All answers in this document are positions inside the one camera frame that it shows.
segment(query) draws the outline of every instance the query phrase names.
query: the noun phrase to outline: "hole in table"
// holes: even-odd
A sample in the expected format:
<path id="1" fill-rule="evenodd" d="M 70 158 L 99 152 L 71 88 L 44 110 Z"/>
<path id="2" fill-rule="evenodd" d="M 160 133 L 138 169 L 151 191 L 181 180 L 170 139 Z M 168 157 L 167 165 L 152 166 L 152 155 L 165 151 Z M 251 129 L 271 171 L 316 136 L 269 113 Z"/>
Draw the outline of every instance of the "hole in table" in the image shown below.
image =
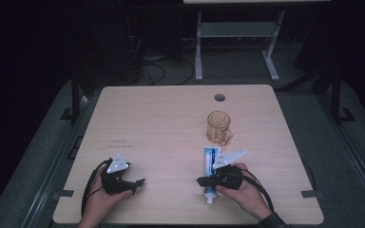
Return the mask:
<path id="1" fill-rule="evenodd" d="M 218 102 L 224 102 L 224 100 L 226 100 L 226 97 L 223 94 L 218 93 L 215 95 L 215 100 Z"/>

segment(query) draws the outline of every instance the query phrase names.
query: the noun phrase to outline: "glass cup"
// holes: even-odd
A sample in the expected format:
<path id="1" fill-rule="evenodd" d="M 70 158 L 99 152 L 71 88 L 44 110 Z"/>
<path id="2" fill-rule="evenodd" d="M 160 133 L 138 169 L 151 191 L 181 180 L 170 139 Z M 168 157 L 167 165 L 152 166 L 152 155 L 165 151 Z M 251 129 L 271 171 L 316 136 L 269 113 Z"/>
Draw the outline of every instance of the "glass cup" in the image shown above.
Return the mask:
<path id="1" fill-rule="evenodd" d="M 227 145 L 233 133 L 229 129 L 230 117 L 222 111 L 214 111 L 208 116 L 207 137 L 210 142 Z"/>

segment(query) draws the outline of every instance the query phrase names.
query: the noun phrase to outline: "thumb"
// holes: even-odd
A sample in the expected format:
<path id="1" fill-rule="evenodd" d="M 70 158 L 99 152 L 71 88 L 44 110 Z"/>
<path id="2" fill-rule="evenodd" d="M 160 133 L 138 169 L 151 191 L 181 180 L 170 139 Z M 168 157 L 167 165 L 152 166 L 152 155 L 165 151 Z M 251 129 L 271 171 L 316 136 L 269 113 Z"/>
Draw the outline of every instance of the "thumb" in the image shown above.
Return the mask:
<path id="1" fill-rule="evenodd" d="M 224 194 L 226 197 L 229 197 L 231 199 L 233 198 L 234 193 L 236 192 L 236 190 L 226 188 L 226 187 L 223 187 L 223 186 L 220 186 L 220 185 L 216 186 L 216 191 L 218 191 L 219 193 Z"/>
<path id="2" fill-rule="evenodd" d="M 124 200 L 124 199 L 132 196 L 132 194 L 133 194 L 132 190 L 127 190 L 127 191 L 121 192 L 116 195 L 117 201 Z"/>
<path id="3" fill-rule="evenodd" d="M 222 193 L 224 195 L 228 194 L 228 188 L 226 187 L 223 187 L 223 186 L 220 186 L 220 185 L 217 185 L 216 186 L 216 191 L 218 191 L 219 193 Z"/>

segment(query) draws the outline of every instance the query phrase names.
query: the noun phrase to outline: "toothpaste tube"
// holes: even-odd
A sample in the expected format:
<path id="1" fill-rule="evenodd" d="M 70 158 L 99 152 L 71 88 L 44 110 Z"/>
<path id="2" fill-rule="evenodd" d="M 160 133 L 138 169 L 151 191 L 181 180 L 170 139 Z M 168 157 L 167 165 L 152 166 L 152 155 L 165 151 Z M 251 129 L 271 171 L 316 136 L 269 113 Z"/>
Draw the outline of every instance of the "toothpaste tube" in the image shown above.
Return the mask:
<path id="1" fill-rule="evenodd" d="M 214 168 L 215 159 L 216 156 L 220 154 L 221 149 L 219 147 L 206 146 L 204 148 L 204 151 L 205 151 L 205 176 L 209 177 L 212 174 L 216 173 Z M 216 190 L 211 186 L 207 186 L 204 188 L 203 195 L 206 197 L 206 203 L 208 204 L 213 204 L 213 199 L 217 196 Z"/>

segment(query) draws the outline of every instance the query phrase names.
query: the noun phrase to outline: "person's left hand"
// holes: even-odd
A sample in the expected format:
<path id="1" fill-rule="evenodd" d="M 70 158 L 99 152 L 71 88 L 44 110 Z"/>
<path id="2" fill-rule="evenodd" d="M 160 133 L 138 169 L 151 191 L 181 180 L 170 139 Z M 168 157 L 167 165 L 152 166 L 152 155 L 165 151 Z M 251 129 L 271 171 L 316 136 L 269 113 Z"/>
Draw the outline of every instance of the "person's left hand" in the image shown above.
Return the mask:
<path id="1" fill-rule="evenodd" d="M 100 190 L 93 193 L 87 199 L 85 212 L 83 213 L 82 219 L 78 225 L 79 228 L 97 227 L 117 202 L 132 196 L 133 192 L 131 190 L 127 190 L 113 196 L 106 193 L 105 189 L 102 187 L 103 183 L 101 179 L 103 170 L 105 170 L 106 167 L 107 165 L 100 167 L 93 183 L 91 184 L 89 194 L 92 194 L 99 188 Z"/>

